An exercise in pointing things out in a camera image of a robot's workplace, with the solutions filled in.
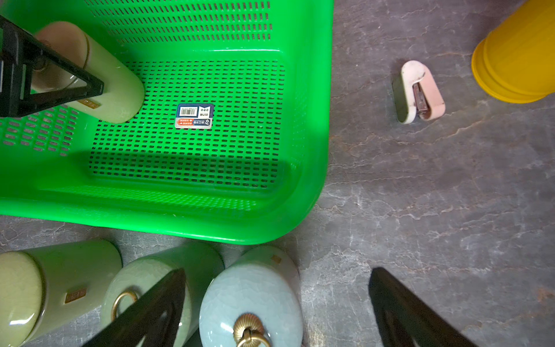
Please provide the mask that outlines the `small white stapler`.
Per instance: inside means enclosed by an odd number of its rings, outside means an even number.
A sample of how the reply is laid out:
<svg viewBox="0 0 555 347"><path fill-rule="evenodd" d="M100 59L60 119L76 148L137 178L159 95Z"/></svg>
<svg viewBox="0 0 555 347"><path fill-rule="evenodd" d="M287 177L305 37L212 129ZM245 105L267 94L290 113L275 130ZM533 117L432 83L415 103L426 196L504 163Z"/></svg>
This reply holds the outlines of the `small white stapler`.
<svg viewBox="0 0 555 347"><path fill-rule="evenodd" d="M404 63L393 78L392 88L397 120L401 124L410 124L417 117L433 121L444 116L445 101L430 69L421 62Z"/></svg>

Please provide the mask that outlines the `green tea canister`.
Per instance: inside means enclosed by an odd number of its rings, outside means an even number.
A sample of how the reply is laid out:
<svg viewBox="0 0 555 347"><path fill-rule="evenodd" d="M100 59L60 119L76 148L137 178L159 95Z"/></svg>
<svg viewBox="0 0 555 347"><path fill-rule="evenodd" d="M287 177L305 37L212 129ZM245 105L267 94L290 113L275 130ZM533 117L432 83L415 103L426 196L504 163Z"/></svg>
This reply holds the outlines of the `green tea canister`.
<svg viewBox="0 0 555 347"><path fill-rule="evenodd" d="M190 242L141 257L124 266L108 287L101 308L101 328L112 322L113 308L121 315L172 270L186 275L185 301L175 346L184 346L199 328L199 311L212 280L225 269L220 254L208 244Z"/></svg>

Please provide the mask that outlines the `barcode sticker in basket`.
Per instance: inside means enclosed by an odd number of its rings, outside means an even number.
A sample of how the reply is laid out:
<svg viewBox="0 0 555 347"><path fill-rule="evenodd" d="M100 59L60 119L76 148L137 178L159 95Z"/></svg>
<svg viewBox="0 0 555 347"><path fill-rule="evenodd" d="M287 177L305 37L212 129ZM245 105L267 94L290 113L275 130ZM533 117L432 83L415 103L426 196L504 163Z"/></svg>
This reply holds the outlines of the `barcode sticker in basket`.
<svg viewBox="0 0 555 347"><path fill-rule="evenodd" d="M214 111L213 104L179 104L174 126L178 130L210 130Z"/></svg>

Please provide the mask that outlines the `green plastic basket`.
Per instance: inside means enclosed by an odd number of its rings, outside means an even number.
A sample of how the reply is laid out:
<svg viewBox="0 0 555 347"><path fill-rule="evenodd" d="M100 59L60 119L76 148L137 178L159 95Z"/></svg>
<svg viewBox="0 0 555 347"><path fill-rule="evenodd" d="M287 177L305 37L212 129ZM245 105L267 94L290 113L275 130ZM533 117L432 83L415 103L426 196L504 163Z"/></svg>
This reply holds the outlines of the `green plastic basket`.
<svg viewBox="0 0 555 347"><path fill-rule="evenodd" d="M294 230L328 167L332 1L3 1L76 24L142 81L124 124L1 120L1 213L232 244Z"/></svg>

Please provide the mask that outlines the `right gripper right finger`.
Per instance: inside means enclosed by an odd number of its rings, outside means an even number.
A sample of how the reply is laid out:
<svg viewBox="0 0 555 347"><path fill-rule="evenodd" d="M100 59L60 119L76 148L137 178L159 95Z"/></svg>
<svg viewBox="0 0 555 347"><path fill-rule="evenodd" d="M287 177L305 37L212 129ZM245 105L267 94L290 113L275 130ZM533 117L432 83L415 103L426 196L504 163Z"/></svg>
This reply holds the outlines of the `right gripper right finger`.
<svg viewBox="0 0 555 347"><path fill-rule="evenodd" d="M383 267L369 279L369 296L384 346L474 346Z"/></svg>

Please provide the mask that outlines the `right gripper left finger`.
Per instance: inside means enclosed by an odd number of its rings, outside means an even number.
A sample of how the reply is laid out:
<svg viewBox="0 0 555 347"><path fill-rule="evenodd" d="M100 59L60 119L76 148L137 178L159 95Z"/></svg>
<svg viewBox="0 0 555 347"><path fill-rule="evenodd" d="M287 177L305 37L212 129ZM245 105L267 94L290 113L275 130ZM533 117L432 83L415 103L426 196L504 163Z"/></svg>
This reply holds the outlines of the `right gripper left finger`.
<svg viewBox="0 0 555 347"><path fill-rule="evenodd" d="M172 270L86 346L172 346L185 301L186 274Z"/></svg>

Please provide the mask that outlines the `grey-blue tea canister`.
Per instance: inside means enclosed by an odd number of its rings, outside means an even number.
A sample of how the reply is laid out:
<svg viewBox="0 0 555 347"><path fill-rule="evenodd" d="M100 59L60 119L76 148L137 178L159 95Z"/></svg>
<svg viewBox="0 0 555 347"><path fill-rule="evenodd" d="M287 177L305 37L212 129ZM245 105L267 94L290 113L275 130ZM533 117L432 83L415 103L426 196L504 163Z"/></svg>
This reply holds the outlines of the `grey-blue tea canister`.
<svg viewBox="0 0 555 347"><path fill-rule="evenodd" d="M301 346L300 276L293 260L262 245L208 286L199 314L204 346Z"/></svg>

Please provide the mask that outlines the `beige tea canister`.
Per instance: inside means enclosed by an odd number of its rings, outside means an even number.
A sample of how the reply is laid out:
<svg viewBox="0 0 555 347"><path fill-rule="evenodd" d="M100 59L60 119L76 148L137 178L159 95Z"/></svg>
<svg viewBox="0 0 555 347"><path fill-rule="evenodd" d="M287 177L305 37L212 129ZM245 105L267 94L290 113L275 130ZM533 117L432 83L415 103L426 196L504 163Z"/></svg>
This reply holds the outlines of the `beige tea canister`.
<svg viewBox="0 0 555 347"><path fill-rule="evenodd" d="M21 346L101 306L121 268L102 239L1 254L1 345Z"/></svg>
<svg viewBox="0 0 555 347"><path fill-rule="evenodd" d="M145 100L143 82L78 26L55 22L35 38L104 83L101 95L69 102L69 107L112 124L125 123L140 111Z"/></svg>

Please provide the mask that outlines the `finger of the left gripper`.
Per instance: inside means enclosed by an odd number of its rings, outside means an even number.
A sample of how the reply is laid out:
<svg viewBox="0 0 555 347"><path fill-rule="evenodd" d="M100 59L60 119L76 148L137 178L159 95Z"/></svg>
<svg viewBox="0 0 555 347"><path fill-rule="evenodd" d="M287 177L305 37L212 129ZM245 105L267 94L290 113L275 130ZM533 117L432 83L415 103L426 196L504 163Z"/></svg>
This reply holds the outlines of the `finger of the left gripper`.
<svg viewBox="0 0 555 347"><path fill-rule="evenodd" d="M72 101L96 97L104 83L29 32L1 17L1 116L22 118ZM85 83L78 88L32 93L33 71L52 63Z"/></svg>

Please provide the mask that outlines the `yellow pen cup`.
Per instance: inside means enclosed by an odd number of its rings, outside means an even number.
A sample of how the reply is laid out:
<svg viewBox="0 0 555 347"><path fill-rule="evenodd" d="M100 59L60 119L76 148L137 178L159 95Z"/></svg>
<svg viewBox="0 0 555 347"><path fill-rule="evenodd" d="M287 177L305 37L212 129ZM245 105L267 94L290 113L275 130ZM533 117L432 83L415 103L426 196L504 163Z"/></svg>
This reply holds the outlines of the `yellow pen cup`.
<svg viewBox="0 0 555 347"><path fill-rule="evenodd" d="M529 104L554 93L554 1L526 1L476 47L473 76L490 96Z"/></svg>

